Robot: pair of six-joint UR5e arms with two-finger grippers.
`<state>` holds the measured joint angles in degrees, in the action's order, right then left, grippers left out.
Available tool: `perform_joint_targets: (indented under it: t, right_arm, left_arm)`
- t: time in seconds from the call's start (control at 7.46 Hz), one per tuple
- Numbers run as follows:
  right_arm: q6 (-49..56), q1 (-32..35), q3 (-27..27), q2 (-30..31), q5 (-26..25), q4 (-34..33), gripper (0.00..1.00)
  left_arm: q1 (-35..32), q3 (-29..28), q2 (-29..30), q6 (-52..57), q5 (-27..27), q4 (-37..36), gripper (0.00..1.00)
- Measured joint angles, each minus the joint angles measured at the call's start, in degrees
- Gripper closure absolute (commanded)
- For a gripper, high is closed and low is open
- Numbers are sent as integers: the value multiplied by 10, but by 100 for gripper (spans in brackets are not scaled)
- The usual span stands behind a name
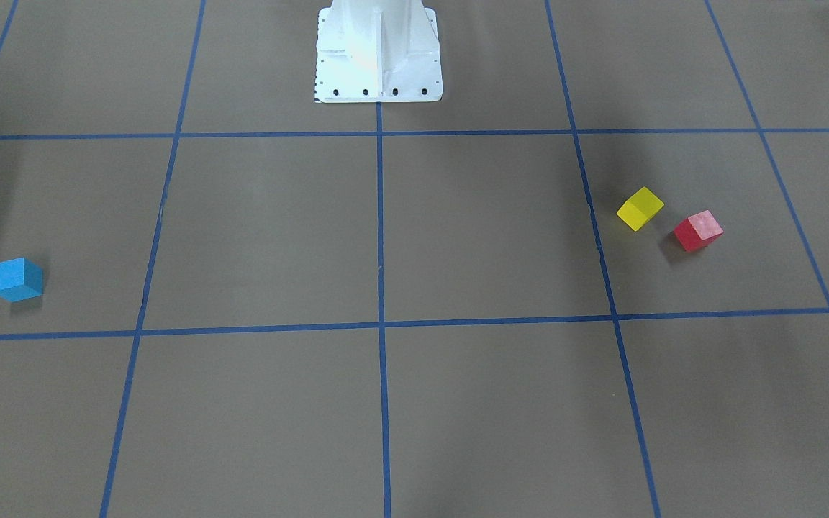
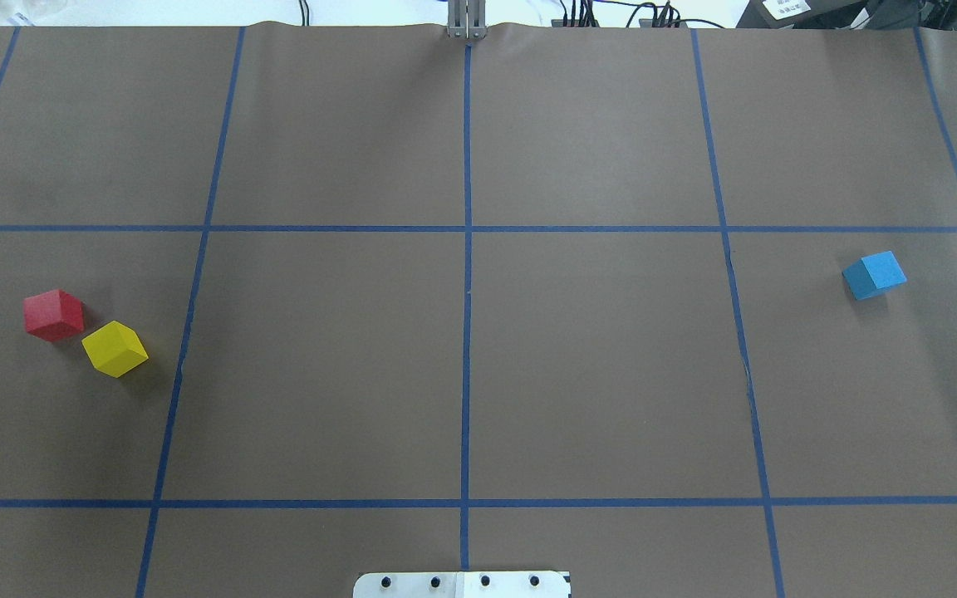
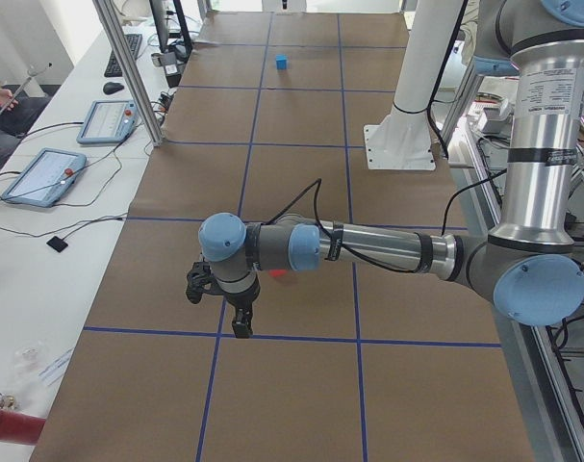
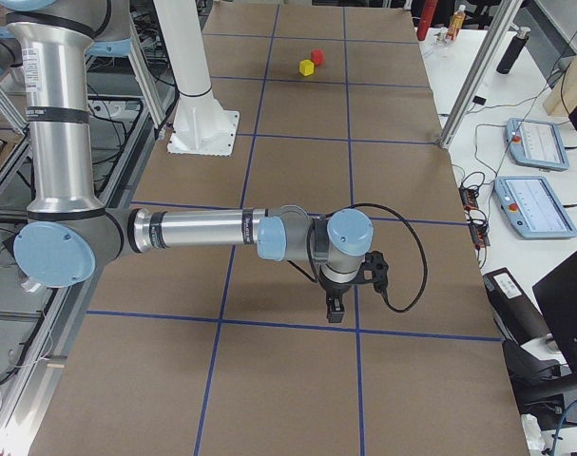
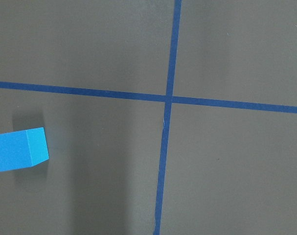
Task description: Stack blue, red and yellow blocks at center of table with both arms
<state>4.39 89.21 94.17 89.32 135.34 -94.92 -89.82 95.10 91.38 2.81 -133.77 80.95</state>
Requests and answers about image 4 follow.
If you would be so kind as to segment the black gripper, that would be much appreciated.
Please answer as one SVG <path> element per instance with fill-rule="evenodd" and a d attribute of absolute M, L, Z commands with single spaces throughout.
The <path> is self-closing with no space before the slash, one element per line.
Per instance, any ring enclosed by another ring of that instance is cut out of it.
<path fill-rule="evenodd" d="M 320 274 L 319 284 L 326 293 L 326 318 L 330 324 L 339 324 L 342 322 L 345 314 L 342 297 L 356 283 L 357 280 L 355 276 L 346 282 L 336 282 L 328 278 L 324 273 Z"/>

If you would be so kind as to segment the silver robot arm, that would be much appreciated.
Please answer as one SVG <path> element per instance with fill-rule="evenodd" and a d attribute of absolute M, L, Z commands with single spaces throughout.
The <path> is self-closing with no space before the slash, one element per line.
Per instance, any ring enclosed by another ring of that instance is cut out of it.
<path fill-rule="evenodd" d="M 8 1 L 7 26 L 25 72 L 35 197 L 13 255 L 26 276 L 50 288 L 88 280 L 129 253 L 181 246 L 253 245 L 263 259 L 306 261 L 326 293 L 327 318 L 344 315 L 354 285 L 388 288 L 388 266 L 371 247 L 374 228 L 354 208 L 314 218 L 278 209 L 156 212 L 107 208 L 95 195 L 86 54 L 132 48 L 126 1 Z"/>

